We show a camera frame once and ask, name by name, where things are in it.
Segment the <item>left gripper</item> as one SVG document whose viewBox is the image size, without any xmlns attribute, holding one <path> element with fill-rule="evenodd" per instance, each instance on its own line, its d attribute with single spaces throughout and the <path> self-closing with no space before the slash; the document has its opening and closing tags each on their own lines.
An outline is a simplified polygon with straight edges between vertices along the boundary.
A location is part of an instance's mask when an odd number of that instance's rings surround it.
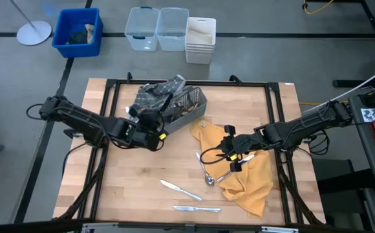
<svg viewBox="0 0 375 233">
<path fill-rule="evenodd" d="M 160 111 L 153 109 L 129 108 L 128 114 L 137 118 L 136 129 L 132 135 L 131 146 L 145 148 L 149 151 L 161 150 L 164 146 L 164 139 L 167 137 L 165 120 L 162 113 L 168 108 L 173 93 L 166 98 Z"/>
</svg>

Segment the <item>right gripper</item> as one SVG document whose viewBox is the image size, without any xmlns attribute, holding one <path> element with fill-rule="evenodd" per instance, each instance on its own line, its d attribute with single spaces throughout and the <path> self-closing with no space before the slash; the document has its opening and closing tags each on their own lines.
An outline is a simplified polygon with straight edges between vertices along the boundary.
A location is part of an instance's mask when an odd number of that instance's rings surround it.
<svg viewBox="0 0 375 233">
<path fill-rule="evenodd" d="M 235 136 L 235 127 L 231 125 L 224 126 L 224 131 L 228 134 L 221 140 L 221 148 L 224 148 L 224 153 L 216 154 L 215 156 L 226 158 L 231 163 L 241 161 L 243 159 L 241 157 L 242 154 L 267 148 L 267 143 L 263 142 L 263 136 L 260 133 Z"/>
</svg>

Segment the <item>grey mesh cutlery basket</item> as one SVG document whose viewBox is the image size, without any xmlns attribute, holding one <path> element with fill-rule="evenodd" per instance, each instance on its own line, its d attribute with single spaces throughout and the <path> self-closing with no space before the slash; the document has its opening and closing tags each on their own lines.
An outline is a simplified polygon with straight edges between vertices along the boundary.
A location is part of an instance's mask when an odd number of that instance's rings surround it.
<svg viewBox="0 0 375 233">
<path fill-rule="evenodd" d="M 200 87 L 187 86 L 175 95 L 162 114 L 165 120 L 164 130 L 172 134 L 180 128 L 204 116 L 207 98 Z"/>
</svg>

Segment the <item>silver spoon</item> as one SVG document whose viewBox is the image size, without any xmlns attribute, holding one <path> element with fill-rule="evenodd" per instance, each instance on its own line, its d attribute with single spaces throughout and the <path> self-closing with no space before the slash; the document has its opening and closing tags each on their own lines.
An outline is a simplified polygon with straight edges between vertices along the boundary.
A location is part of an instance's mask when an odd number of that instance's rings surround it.
<svg viewBox="0 0 375 233">
<path fill-rule="evenodd" d="M 204 164 L 200 161 L 200 154 L 199 154 L 198 152 L 196 152 L 195 155 L 196 155 L 196 157 L 197 157 L 197 159 L 198 159 L 198 161 L 199 161 L 199 163 L 200 163 L 200 165 L 201 165 L 201 167 L 202 167 L 202 169 L 203 169 L 203 171 L 204 171 L 204 173 L 205 173 L 205 178 L 204 178 L 204 180 L 205 180 L 206 184 L 207 184 L 208 186 L 214 186 L 214 185 L 215 185 L 215 180 L 214 180 L 213 177 L 212 177 L 212 176 L 206 171 Z"/>
</svg>

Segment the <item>grey checked cloth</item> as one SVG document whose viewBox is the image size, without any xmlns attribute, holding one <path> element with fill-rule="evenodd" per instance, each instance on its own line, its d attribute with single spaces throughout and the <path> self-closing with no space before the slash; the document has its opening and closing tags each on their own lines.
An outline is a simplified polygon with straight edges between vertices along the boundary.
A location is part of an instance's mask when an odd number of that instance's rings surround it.
<svg viewBox="0 0 375 233">
<path fill-rule="evenodd" d="M 162 114 L 166 123 L 173 121 L 173 102 L 174 99 L 180 95 L 184 89 L 186 80 L 180 74 L 167 79 L 165 82 L 156 84 L 145 84 L 139 87 L 131 107 L 135 107 L 138 111 L 144 109 L 153 109 L 155 111 L 161 110 L 166 100 L 172 96 L 171 101 Z"/>
</svg>

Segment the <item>silver table knife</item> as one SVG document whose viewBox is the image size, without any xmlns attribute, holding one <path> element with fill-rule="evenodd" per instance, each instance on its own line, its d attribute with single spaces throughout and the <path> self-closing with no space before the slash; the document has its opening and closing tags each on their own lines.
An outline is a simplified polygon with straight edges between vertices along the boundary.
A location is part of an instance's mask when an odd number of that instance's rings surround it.
<svg viewBox="0 0 375 233">
<path fill-rule="evenodd" d="M 174 190 L 174 191 L 181 192 L 181 193 L 183 193 L 183 194 L 189 196 L 190 198 L 192 198 L 192 199 L 194 199 L 194 200 L 196 200 L 196 201 L 198 201 L 198 202 L 202 202 L 202 198 L 201 198 L 200 196 L 198 196 L 198 195 L 196 195 L 196 194 L 193 194 L 193 193 L 191 193 L 191 192 L 188 192 L 188 191 L 186 191 L 186 190 L 180 188 L 179 186 L 176 186 L 176 185 L 173 184 L 173 183 L 169 183 L 169 182 L 167 182 L 167 181 L 165 181 L 165 180 L 163 180 L 163 179 L 161 179 L 160 182 L 161 182 L 164 186 L 166 186 L 166 187 L 168 187 L 168 188 L 170 188 L 170 189 L 172 189 L 172 190 Z"/>
<path fill-rule="evenodd" d="M 174 205 L 173 208 L 178 211 L 183 212 L 221 212 L 221 208 L 212 208 L 212 207 L 197 207 L 197 206 L 180 206 Z"/>
<path fill-rule="evenodd" d="M 231 175 L 234 172 L 241 172 L 242 171 L 242 165 L 246 164 L 250 160 L 252 160 L 255 157 L 255 155 L 249 155 L 245 159 L 242 159 L 241 161 L 235 161 L 234 163 L 230 164 L 230 170 L 226 172 L 224 175 L 219 177 L 217 179 L 217 182 L 223 181 L 225 178 L 227 178 L 229 175 Z"/>
</svg>

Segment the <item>yellow cloth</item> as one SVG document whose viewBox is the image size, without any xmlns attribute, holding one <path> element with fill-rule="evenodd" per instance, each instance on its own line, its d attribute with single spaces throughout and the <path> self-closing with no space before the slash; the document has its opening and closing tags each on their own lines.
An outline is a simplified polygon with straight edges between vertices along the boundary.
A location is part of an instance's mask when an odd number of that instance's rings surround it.
<svg viewBox="0 0 375 233">
<path fill-rule="evenodd" d="M 224 129 L 206 120 L 195 120 L 190 133 L 200 142 L 201 150 L 218 146 L 227 135 Z M 265 201 L 273 188 L 273 173 L 268 151 L 253 152 L 254 158 L 242 165 L 241 172 L 234 172 L 218 183 L 223 196 L 234 201 L 250 217 L 262 217 Z"/>
</svg>

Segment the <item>white plastic bin stack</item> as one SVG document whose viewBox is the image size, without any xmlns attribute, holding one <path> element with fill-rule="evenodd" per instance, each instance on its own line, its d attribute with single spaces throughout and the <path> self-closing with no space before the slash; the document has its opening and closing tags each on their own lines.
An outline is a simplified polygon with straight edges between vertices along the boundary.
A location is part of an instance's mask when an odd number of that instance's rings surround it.
<svg viewBox="0 0 375 233">
<path fill-rule="evenodd" d="M 188 17 L 185 52 L 188 63 L 209 65 L 216 45 L 216 19 Z"/>
</svg>

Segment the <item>clear plastic bin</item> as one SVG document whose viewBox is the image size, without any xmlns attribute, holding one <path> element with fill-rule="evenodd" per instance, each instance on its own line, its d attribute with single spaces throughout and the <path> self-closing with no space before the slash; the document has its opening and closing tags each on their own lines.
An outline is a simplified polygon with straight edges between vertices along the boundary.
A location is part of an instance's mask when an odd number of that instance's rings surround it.
<svg viewBox="0 0 375 233">
<path fill-rule="evenodd" d="M 185 50 L 186 25 L 189 10 L 186 8 L 162 8 L 159 13 L 156 36 L 164 51 L 180 52 Z"/>
</svg>

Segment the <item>blue plastic bin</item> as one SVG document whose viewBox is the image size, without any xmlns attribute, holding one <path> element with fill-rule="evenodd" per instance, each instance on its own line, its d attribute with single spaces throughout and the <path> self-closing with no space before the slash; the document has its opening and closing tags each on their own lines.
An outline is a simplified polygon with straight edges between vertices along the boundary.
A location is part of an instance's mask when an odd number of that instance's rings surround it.
<svg viewBox="0 0 375 233">
<path fill-rule="evenodd" d="M 87 35 L 81 43 L 72 42 L 73 36 L 87 34 L 86 25 L 92 25 L 92 39 Z M 63 9 L 58 16 L 56 29 L 52 38 L 52 46 L 64 58 L 83 58 L 98 56 L 102 41 L 103 22 L 98 8 Z"/>
</svg>

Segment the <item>black aluminium crossbar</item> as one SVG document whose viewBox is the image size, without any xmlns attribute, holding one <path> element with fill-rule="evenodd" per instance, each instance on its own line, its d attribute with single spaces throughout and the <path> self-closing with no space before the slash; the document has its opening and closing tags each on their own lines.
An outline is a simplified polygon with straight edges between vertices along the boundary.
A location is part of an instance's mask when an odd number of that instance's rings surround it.
<svg viewBox="0 0 375 233">
<path fill-rule="evenodd" d="M 119 228 L 140 228 L 154 230 L 179 230 L 187 233 L 195 233 L 200 230 L 218 231 L 250 231 L 260 232 L 262 226 L 267 225 L 214 225 L 194 223 L 132 223 L 132 222 L 96 222 L 92 219 L 55 219 L 50 221 L 37 221 L 27 223 L 11 223 L 0 225 L 0 233 L 66 233 L 81 231 L 86 223 L 118 223 Z M 347 228 L 334 228 L 328 226 L 302 225 L 292 223 L 286 228 L 296 228 L 299 233 L 375 233 Z"/>
</svg>

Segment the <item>dark cloth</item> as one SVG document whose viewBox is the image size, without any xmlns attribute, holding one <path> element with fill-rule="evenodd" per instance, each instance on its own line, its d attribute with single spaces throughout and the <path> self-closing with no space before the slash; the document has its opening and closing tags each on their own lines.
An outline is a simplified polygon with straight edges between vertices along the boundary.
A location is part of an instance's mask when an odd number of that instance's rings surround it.
<svg viewBox="0 0 375 233">
<path fill-rule="evenodd" d="M 88 32 L 86 30 L 72 32 L 69 36 L 68 44 L 87 44 Z"/>
</svg>

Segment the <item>black metal floor stand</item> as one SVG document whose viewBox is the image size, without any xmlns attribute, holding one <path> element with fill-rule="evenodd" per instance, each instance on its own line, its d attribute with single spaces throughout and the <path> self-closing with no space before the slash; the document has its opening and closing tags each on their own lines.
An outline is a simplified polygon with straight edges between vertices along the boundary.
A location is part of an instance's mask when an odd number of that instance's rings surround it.
<svg viewBox="0 0 375 233">
<path fill-rule="evenodd" d="M 318 8 L 314 11 L 308 10 L 308 3 L 325 3 L 321 8 Z M 324 10 L 326 7 L 330 6 L 332 3 L 355 3 L 360 4 L 364 10 L 369 23 L 374 31 L 373 34 L 320 34 L 315 36 L 315 38 L 321 39 L 374 39 L 375 38 L 375 16 L 373 15 L 370 7 L 366 3 L 366 0 L 303 0 L 301 8 L 303 9 L 306 15 L 314 15 Z M 357 85 L 364 84 L 364 87 L 374 87 L 375 88 L 375 78 L 371 81 L 361 81 L 361 80 L 333 80 L 332 85 L 335 88 L 354 88 Z"/>
</svg>

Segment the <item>grey round stand base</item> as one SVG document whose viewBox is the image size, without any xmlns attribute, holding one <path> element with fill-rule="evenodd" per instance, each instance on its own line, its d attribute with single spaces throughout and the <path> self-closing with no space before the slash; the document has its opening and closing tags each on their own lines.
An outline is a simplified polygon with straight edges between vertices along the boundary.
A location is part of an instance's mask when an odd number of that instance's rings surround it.
<svg viewBox="0 0 375 233">
<path fill-rule="evenodd" d="M 9 0 L 14 8 L 27 21 L 16 33 L 17 41 L 22 45 L 33 46 L 39 45 L 47 40 L 52 34 L 52 26 L 46 21 L 31 21 L 16 5 L 14 0 Z"/>
</svg>

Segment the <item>silver bracket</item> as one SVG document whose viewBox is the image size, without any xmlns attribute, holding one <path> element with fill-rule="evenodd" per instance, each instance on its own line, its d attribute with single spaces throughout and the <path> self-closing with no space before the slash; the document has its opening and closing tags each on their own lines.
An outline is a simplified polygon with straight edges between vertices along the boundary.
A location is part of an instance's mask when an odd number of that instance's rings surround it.
<svg viewBox="0 0 375 233">
<path fill-rule="evenodd" d="M 80 233 L 117 233 L 118 223 L 86 223 L 82 225 Z"/>
<path fill-rule="evenodd" d="M 262 226 L 260 233 L 299 233 L 296 228 Z"/>
</svg>

